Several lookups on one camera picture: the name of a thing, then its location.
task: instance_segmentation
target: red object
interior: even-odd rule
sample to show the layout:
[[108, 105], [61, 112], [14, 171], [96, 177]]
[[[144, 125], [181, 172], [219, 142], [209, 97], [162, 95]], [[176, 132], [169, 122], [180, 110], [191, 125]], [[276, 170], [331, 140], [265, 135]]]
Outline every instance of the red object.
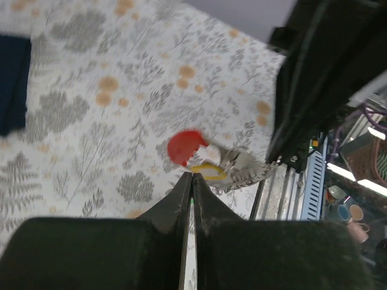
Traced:
[[187, 166], [189, 158], [199, 150], [201, 145], [208, 146], [199, 131], [184, 130], [169, 140], [167, 151], [173, 163]]

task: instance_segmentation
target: floral pattern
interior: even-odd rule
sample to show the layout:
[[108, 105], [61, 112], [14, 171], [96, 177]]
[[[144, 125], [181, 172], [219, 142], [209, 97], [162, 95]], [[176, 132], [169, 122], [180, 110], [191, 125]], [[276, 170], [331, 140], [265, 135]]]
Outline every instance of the floral pattern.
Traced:
[[[31, 216], [146, 211], [184, 172], [166, 151], [182, 129], [264, 159], [282, 57], [189, 5], [0, 0], [0, 31], [32, 41], [27, 128], [0, 141], [1, 250]], [[256, 186], [214, 192], [249, 216]], [[193, 222], [186, 289], [196, 289]]]

